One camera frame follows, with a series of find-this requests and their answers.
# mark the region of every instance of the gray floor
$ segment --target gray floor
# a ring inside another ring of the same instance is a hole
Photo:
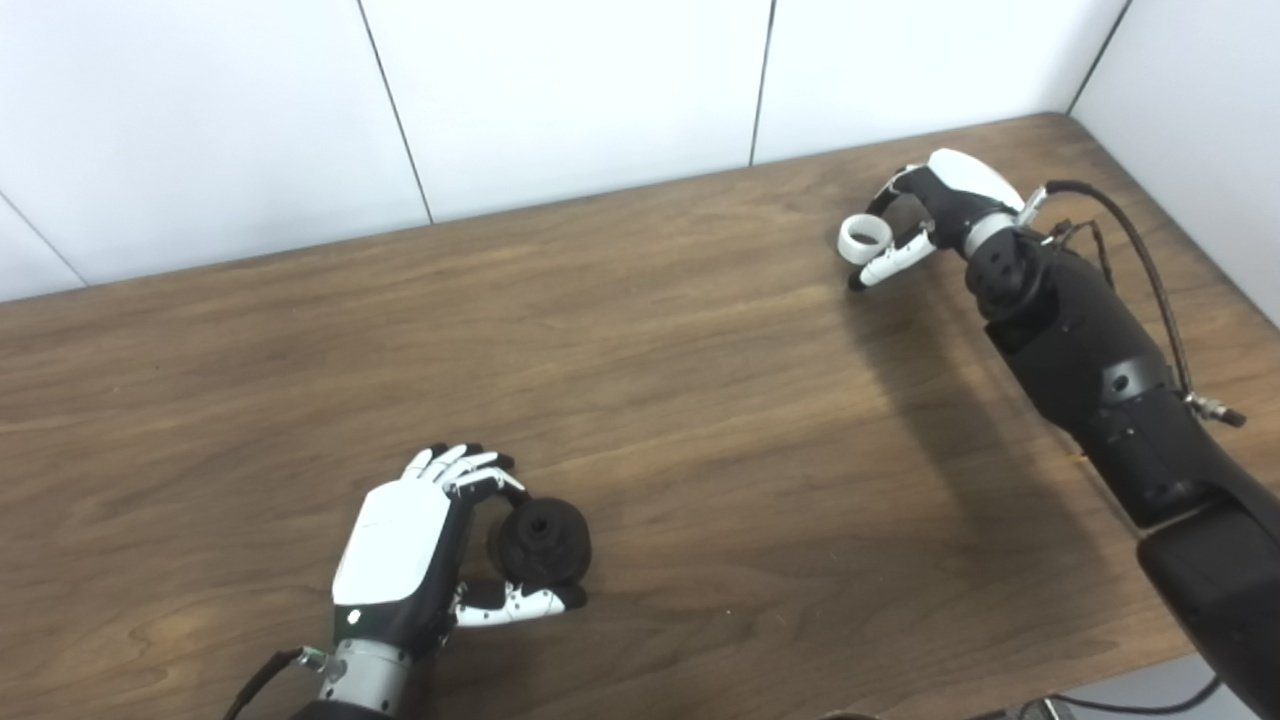
[[[1208,665],[1198,655],[1190,655],[1129,673],[1128,675],[1076,688],[1064,694],[1112,705],[1157,707],[1183,702],[1203,688],[1212,676],[1213,673]],[[1010,717],[1016,717],[1019,710],[1014,708]],[[1064,712],[1060,715],[1062,720],[1068,719],[1068,714]],[[1071,707],[1070,715],[1075,720],[1135,717],[1133,715],[1115,715],[1080,707]],[[1037,703],[1027,712],[1024,720],[1041,720],[1043,717],[1046,715],[1041,710],[1039,703]],[[1258,720],[1258,716],[1244,707],[1244,703],[1225,687],[1219,689],[1199,707],[1181,715],[1166,715],[1165,717],[1175,720]]]

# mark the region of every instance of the cable connector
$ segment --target cable connector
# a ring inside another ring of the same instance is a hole
[[[1226,405],[1222,405],[1221,401],[1196,395],[1194,392],[1187,396],[1187,405],[1190,405],[1192,411],[1196,413],[1201,420],[1217,420],[1219,423],[1226,423],[1233,428],[1243,428],[1244,423],[1249,420],[1249,418],[1243,413],[1231,410]]]
[[[1044,186],[1037,187],[1036,191],[1032,192],[1032,196],[1027,199],[1027,204],[1023,205],[1023,209],[1018,213],[1018,219],[1014,220],[1014,224],[1020,228],[1025,228],[1032,224],[1032,220],[1036,219],[1039,209],[1044,206],[1046,200],[1048,200],[1048,190]]]
[[[329,666],[329,653],[311,646],[302,646],[298,651],[298,656],[293,659],[294,665],[301,665],[307,670],[314,670],[315,673],[324,673],[325,667]]]

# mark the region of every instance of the white wall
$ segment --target white wall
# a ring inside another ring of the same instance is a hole
[[[88,282],[426,222],[349,0],[0,3],[0,192]]]
[[[0,302],[84,287],[0,195]]]
[[[365,0],[439,220],[740,168],[769,0]]]
[[[1064,110],[1121,1],[0,0],[0,299]]]
[[[1065,113],[1124,0],[778,0],[755,160]]]
[[[1075,117],[1280,324],[1280,3],[1134,0]]]

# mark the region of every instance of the black fingertip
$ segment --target black fingertip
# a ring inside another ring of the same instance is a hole
[[[577,610],[586,606],[586,591],[581,585],[559,585],[547,589],[564,603],[564,610]]]

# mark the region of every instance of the silver fitting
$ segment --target silver fitting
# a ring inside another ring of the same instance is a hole
[[[325,674],[319,700],[346,702],[396,717],[412,664],[408,653],[387,643],[342,641],[333,655],[334,671]]]
[[[1048,200],[1048,191],[1046,191],[1042,184],[1036,188],[1036,192],[1033,192],[1030,197],[1027,199],[1027,204],[1023,205],[1021,211],[1018,213],[1018,219],[1014,220],[1014,224],[1020,228],[1025,228],[1032,224],[1032,220],[1034,220],[1036,215],[1039,214],[1039,209],[1044,206],[1046,200]]]
[[[1201,420],[1216,420],[1219,423],[1231,425],[1233,428],[1243,428],[1245,420],[1248,420],[1248,418],[1243,414],[1222,405],[1221,401],[1196,395],[1194,392],[1187,396],[1187,405],[1190,406],[1192,411],[1196,413]]]

